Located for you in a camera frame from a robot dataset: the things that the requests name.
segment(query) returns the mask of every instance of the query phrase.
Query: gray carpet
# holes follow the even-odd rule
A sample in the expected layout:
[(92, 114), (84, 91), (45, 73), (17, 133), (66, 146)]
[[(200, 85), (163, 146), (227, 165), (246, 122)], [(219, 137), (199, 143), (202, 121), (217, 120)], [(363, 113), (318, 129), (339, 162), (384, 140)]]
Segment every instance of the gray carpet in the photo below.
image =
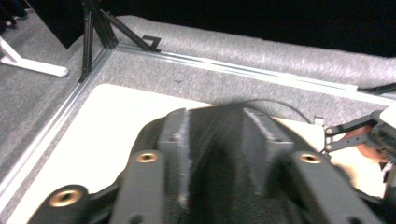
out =
[[(163, 40), (159, 48), (165, 51), (362, 86), (385, 84), (395, 80), (395, 59), (284, 45), (255, 38), (182, 28), (136, 17), (121, 17), (121, 19), (139, 35), (161, 37)], [(4, 166), (3, 172), (28, 147), (68, 93), (76, 86), (82, 52), (82, 39), (71, 49), (62, 49), (55, 37), (49, 35), (48, 29), (35, 15), (32, 15), (29, 21), (21, 22), (20, 29), (15, 33), (12, 32), (7, 33), (4, 39), (11, 46), (15, 46), (14, 48), (21, 55), (29, 59), (68, 66), (72, 72), (67, 78), (56, 78), (1, 65), (2, 158), (0, 162)], [(121, 43), (131, 43), (120, 32), (116, 34)], [(9, 218), (10, 212), (24, 190), (34, 180), (90, 92), (102, 83), (154, 91), (211, 104), (252, 98), (277, 99), (297, 107), (310, 119), (315, 115), (325, 116), (328, 124), (355, 119), (375, 109), (384, 108), (382, 105), (297, 90), (246, 77), (114, 51), (105, 67), (93, 78), (78, 99), (78, 106), (72, 111), (70, 118), (35, 169), (29, 174), (29, 178), (25, 180), (7, 209), (0, 214), (1, 223)], [(258, 106), (275, 116), (301, 120), (297, 114), (281, 105), (258, 104)]]

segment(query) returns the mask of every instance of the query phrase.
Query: black cable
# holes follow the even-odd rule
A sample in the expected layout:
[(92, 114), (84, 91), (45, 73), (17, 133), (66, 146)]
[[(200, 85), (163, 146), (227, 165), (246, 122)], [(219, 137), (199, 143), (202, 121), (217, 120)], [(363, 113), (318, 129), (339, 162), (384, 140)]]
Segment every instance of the black cable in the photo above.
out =
[(300, 115), (300, 117), (305, 120), (307, 123), (311, 124), (312, 122), (303, 114), (303, 112), (301, 112), (300, 110), (298, 110), (296, 107), (289, 105), (285, 102), (281, 102), (278, 100), (271, 100), (271, 99), (266, 99), (266, 98), (260, 98), (260, 99), (251, 99), (251, 100), (246, 100), (244, 102), (242, 102), (241, 104), (248, 104), (248, 103), (252, 103), (252, 102), (259, 102), (259, 101), (266, 101), (266, 102), (271, 102), (271, 103), (276, 103), (279, 105), (283, 105), (289, 109), (291, 109), (292, 111), (294, 111), (295, 113), (297, 113), (298, 115)]
[(358, 91), (365, 91), (365, 92), (368, 92), (371, 94), (388, 93), (391, 91), (396, 91), (396, 82), (390, 83), (387, 85), (383, 85), (383, 86), (372, 87), (372, 88), (358, 88)]

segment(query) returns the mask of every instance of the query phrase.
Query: white stand leg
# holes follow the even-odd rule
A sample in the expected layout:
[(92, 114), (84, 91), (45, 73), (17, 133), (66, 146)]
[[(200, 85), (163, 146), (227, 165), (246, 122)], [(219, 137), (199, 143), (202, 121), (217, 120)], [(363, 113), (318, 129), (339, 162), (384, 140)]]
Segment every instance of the white stand leg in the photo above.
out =
[(0, 60), (1, 63), (46, 73), (56, 77), (66, 77), (69, 73), (69, 70), (65, 67), (23, 59), (1, 36), (0, 50), (5, 54)]

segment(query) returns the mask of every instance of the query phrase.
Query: black backdrop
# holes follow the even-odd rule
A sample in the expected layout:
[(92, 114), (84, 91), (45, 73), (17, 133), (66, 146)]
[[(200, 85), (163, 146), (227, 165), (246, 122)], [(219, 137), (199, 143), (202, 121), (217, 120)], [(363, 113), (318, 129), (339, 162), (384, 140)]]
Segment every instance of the black backdrop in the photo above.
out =
[[(65, 47), (82, 35), (79, 0), (29, 3)], [(101, 8), (117, 16), (136, 15), (297, 45), (396, 56), (394, 0), (102, 0)]]

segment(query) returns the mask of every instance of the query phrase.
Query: white table surface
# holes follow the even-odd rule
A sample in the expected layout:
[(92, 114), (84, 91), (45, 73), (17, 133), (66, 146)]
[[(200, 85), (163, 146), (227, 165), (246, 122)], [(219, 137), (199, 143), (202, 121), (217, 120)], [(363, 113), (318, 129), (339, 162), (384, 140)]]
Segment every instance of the white table surface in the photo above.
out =
[[(49, 194), (65, 185), (82, 185), (89, 193), (107, 187), (124, 169), (134, 140), (147, 123), (176, 109), (202, 106), (209, 105), (108, 84), (96, 87), (7, 223), (26, 223)], [(320, 126), (279, 120), (316, 150), (323, 148)], [(378, 165), (356, 148), (334, 153), (332, 161), (346, 168), (356, 187), (372, 195), (383, 193), (384, 185), (373, 184), (382, 178)], [(358, 172), (371, 176), (364, 178)]]

